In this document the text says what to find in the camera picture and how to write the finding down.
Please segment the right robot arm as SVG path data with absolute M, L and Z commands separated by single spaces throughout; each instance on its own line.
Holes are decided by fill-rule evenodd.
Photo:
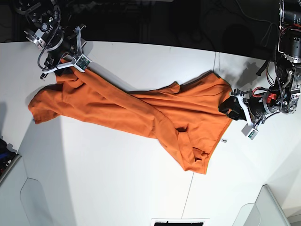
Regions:
M 41 79 L 49 73 L 75 67 L 84 72 L 91 60 L 84 54 L 86 41 L 81 31 L 86 26 L 81 24 L 68 31 L 63 27 L 63 12 L 57 0 L 14 0 L 12 5 L 16 13 L 25 16 L 30 28 L 24 30 L 27 40 L 33 43 L 40 54 L 37 65 L 42 70 Z

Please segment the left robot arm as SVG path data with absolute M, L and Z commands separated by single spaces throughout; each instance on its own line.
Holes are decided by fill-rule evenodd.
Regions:
M 278 42 L 272 58 L 257 71 L 266 73 L 269 88 L 235 89 L 219 105 L 219 112 L 233 120 L 245 120 L 257 128 L 278 113 L 294 113 L 301 96 L 301 2 L 279 2 Z

